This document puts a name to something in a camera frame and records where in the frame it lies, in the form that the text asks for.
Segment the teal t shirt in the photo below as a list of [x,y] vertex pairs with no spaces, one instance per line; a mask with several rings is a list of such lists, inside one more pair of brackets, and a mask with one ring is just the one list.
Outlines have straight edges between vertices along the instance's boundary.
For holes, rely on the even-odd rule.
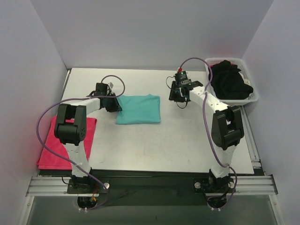
[[117,125],[159,124],[160,96],[121,96],[118,102],[122,111],[118,112]]

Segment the black t shirt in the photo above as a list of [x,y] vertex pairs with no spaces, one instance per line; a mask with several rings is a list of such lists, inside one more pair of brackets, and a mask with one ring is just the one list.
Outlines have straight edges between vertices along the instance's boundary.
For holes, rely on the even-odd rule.
[[244,100],[253,93],[253,87],[246,84],[237,65],[224,60],[210,67],[211,86],[216,97],[221,100]]

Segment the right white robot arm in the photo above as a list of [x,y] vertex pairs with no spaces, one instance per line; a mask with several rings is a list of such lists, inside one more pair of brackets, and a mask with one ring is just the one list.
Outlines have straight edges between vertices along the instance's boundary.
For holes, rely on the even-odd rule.
[[199,81],[189,79],[186,71],[177,72],[173,78],[169,100],[194,102],[202,108],[205,131],[217,161],[210,169],[213,176],[208,179],[208,187],[219,191],[225,185],[223,178],[230,173],[233,153],[244,137],[241,111],[221,102]]

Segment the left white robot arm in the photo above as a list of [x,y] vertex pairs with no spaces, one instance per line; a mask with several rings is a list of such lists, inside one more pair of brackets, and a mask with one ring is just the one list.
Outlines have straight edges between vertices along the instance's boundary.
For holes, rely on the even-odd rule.
[[87,136],[87,116],[102,108],[110,113],[122,111],[111,82],[97,83],[96,90],[86,100],[60,104],[56,116],[54,136],[67,150],[72,161],[72,176],[81,178],[78,187],[84,193],[91,192],[95,187],[94,180],[88,177],[91,166],[83,143]]

